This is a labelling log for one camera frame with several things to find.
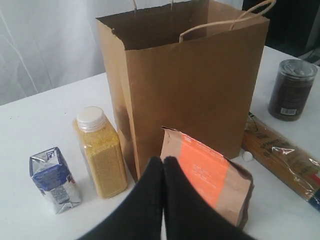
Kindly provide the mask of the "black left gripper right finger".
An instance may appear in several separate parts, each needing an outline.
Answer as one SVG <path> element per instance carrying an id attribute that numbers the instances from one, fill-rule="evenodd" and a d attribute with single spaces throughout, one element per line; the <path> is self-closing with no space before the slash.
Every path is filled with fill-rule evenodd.
<path id="1" fill-rule="evenodd" d="M 197 193 L 178 160 L 163 161 L 162 201 L 168 240 L 251 240 Z"/>

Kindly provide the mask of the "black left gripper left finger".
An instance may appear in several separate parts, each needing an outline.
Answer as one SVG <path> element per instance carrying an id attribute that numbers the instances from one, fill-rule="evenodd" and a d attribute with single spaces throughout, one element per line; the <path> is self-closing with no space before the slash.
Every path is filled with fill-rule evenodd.
<path id="1" fill-rule="evenodd" d="M 151 157 L 124 201 L 82 240 L 160 240 L 163 219 L 163 162 Z"/>

